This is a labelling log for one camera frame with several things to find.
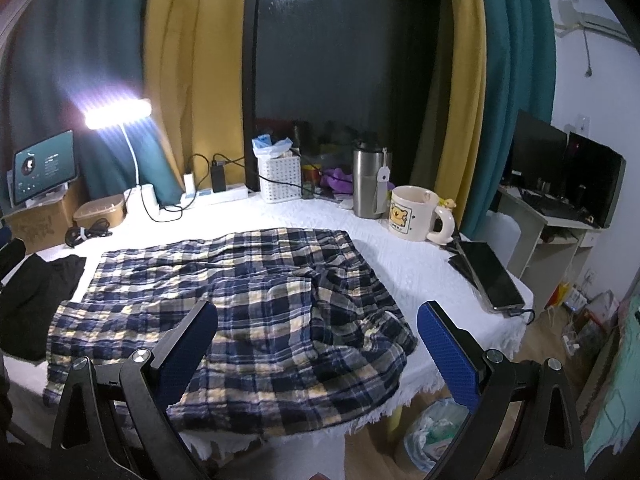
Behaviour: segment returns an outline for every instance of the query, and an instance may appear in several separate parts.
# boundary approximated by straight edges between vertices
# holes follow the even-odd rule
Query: metal bolt
[[[147,350],[146,348],[141,348],[140,350],[136,350],[135,352],[133,352],[131,358],[135,363],[143,363],[144,361],[149,359],[150,355],[151,352],[149,352],[149,350]]]
[[[82,370],[86,366],[86,357],[79,357],[74,361],[74,370]]]
[[[504,355],[499,350],[491,349],[486,351],[486,358],[489,359],[492,363],[501,363],[504,359]]]
[[[560,370],[562,370],[562,363],[558,361],[558,359],[556,359],[555,357],[552,357],[551,359],[549,359],[548,363],[549,363],[549,368],[551,368],[552,370],[555,370],[556,372],[559,372]]]

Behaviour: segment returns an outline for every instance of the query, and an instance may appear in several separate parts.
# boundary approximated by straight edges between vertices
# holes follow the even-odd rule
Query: white tablecloth
[[[177,214],[164,212],[166,218]],[[185,239],[212,239],[231,232],[277,227],[324,228],[347,231],[355,247],[365,257],[386,286],[417,335],[416,314],[425,301],[436,300],[453,322],[469,330],[485,348],[497,348],[513,358],[520,347],[525,331],[525,316],[506,318],[482,309],[475,290],[447,264],[450,254],[428,242],[407,242],[386,230],[385,220],[364,220],[353,212],[338,208],[324,200],[295,200],[280,204],[266,204],[260,195],[246,200],[195,208],[184,213],[180,221],[159,224],[145,216],[130,214],[113,236],[86,241],[74,250],[59,246],[42,251],[45,260],[78,254],[87,258],[84,275],[73,301],[81,301],[105,251],[125,248],[144,248]],[[533,304],[532,292],[514,279],[527,308]],[[46,385],[46,363],[34,365],[5,358],[12,382],[11,398],[15,402],[14,421],[31,431],[43,443],[50,442],[54,414],[44,409],[41,400]],[[347,432],[391,414],[398,406],[407,404],[420,391],[434,392],[444,386],[426,348],[420,342],[408,357],[396,394],[383,406],[349,424],[283,437],[283,440],[308,439],[317,444],[325,437],[342,436]],[[209,432],[185,432],[185,441],[194,445],[201,457],[210,455],[210,441],[217,442],[223,452],[245,449],[254,436],[220,435]]]

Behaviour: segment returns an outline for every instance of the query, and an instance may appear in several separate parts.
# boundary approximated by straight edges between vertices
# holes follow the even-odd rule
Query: keyboard
[[[575,220],[584,222],[584,217],[578,210],[570,204],[565,204],[557,198],[549,198],[548,196],[540,196],[529,191],[521,191],[520,195],[524,202],[529,204],[536,211],[541,212],[544,216],[555,218],[564,218],[565,220]]]

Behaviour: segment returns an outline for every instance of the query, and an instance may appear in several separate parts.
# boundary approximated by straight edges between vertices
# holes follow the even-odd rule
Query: charger
[[[211,189],[214,193],[226,191],[225,162],[215,158],[211,163]]]

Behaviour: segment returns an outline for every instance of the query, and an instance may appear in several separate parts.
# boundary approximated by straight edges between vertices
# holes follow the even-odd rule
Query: blue plaid fabric
[[[274,229],[105,253],[47,340],[45,403],[73,359],[152,348],[200,299],[219,327],[167,414],[179,430],[282,435],[348,422],[398,388],[416,338],[342,231]]]

